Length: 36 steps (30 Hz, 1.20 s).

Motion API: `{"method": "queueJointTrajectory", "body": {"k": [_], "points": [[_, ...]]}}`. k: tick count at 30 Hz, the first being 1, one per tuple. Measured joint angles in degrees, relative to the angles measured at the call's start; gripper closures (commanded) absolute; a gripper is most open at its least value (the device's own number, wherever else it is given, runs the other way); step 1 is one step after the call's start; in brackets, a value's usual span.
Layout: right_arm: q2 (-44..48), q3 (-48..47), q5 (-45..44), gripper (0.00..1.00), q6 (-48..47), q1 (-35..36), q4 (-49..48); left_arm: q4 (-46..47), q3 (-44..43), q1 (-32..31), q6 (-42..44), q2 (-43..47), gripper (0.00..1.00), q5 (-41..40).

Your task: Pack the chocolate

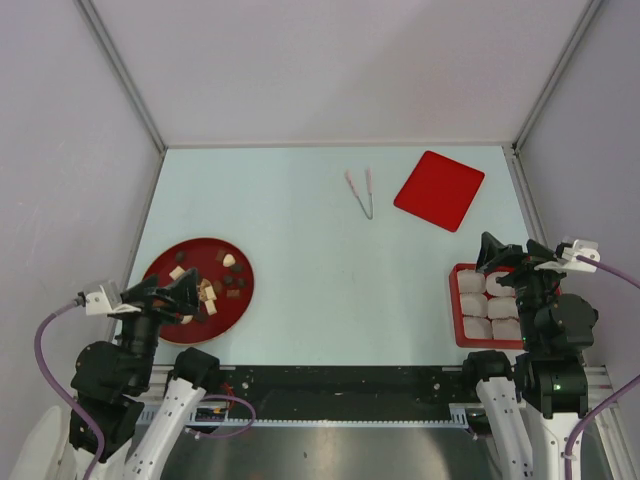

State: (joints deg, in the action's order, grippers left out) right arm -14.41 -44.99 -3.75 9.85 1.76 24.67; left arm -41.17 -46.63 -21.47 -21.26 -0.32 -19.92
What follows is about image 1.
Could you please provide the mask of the round red plate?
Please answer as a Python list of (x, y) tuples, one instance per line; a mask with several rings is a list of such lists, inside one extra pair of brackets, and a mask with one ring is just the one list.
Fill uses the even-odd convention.
[[(215, 260), (219, 250), (225, 250), (227, 254), (235, 257), (236, 263), (245, 267), (243, 273), (236, 274), (230, 271), (230, 267), (225, 267), (222, 262)], [(177, 262), (175, 255), (178, 252), (185, 252), (186, 258)], [(166, 325), (160, 331), (160, 338), (174, 345), (195, 346), (211, 341), (233, 328), (241, 319), (251, 302), (255, 280), (252, 265), (249, 258), (236, 246), (217, 238), (196, 238), (178, 243), (161, 255), (159, 255), (150, 266), (147, 267), (143, 276), (145, 278), (155, 275), (162, 286), (173, 281), (169, 273), (176, 267), (181, 266), (185, 271), (196, 268), (199, 273), (199, 284), (203, 279), (208, 279), (211, 283), (218, 280), (223, 285), (223, 291), (217, 295), (215, 305), (217, 313), (210, 316), (205, 323), (193, 322), (181, 325)], [(223, 277), (230, 275), (235, 279), (231, 286), (226, 286)], [(236, 284), (237, 278), (245, 278), (248, 285), (239, 288)], [(241, 289), (242, 295), (239, 299), (231, 299), (226, 296), (228, 289)], [(206, 312), (204, 302), (200, 300), (199, 312)]]

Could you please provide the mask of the red chocolate box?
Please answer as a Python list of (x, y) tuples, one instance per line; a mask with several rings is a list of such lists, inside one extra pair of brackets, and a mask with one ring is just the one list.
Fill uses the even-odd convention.
[[(452, 308), (452, 322), (454, 328), (454, 337), (456, 344), (462, 348), (475, 348), (475, 349), (498, 349), (498, 350), (522, 350), (523, 341), (501, 341), (501, 340), (477, 340), (468, 339), (464, 335), (463, 331), (463, 318), (461, 305), (460, 305), (460, 293), (457, 282), (457, 272), (460, 270), (475, 270), (475, 265), (471, 263), (458, 263), (455, 264), (448, 276), (448, 286), (450, 291), (450, 300)], [(509, 268), (500, 268), (498, 271), (510, 272)], [(486, 291), (484, 295), (487, 299), (493, 298)]]

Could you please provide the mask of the pink metal tongs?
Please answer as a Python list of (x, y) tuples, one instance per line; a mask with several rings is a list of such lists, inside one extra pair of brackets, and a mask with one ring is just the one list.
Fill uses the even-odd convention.
[(356, 184), (353, 180), (353, 176), (349, 170), (345, 171), (345, 180), (352, 192), (352, 195), (357, 200), (363, 214), (368, 220), (373, 220), (375, 215), (374, 197), (373, 197), (373, 176), (372, 170), (367, 168), (365, 170), (365, 184), (366, 184), (366, 199), (368, 204), (365, 204), (362, 196), (360, 195)]

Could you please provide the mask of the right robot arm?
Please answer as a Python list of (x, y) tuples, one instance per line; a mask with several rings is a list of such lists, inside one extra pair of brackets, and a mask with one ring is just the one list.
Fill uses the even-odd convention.
[(524, 351), (514, 362), (496, 350), (469, 354), (461, 388), (484, 406), (506, 479), (581, 476), (581, 422), (589, 411), (582, 352), (594, 343), (599, 314), (560, 284), (569, 273), (595, 272), (599, 259), (597, 243), (586, 240), (549, 249), (481, 236), (476, 270), (505, 271), (497, 282), (515, 293)]

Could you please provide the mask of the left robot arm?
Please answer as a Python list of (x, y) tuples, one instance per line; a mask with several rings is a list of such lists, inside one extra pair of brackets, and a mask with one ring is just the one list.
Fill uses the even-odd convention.
[(115, 342), (84, 347), (75, 362), (72, 394), (41, 372), (70, 407), (67, 445), (73, 452), (77, 479), (157, 479), (169, 453), (201, 400), (214, 397), (223, 383), (218, 358), (194, 347), (182, 351), (170, 370), (161, 410), (137, 448), (131, 446), (135, 426), (150, 389), (160, 331), (177, 325), (200, 309), (200, 275), (191, 268), (166, 286), (152, 275), (120, 291), (112, 282), (85, 287), (54, 314), (82, 307), (88, 316), (121, 322)]

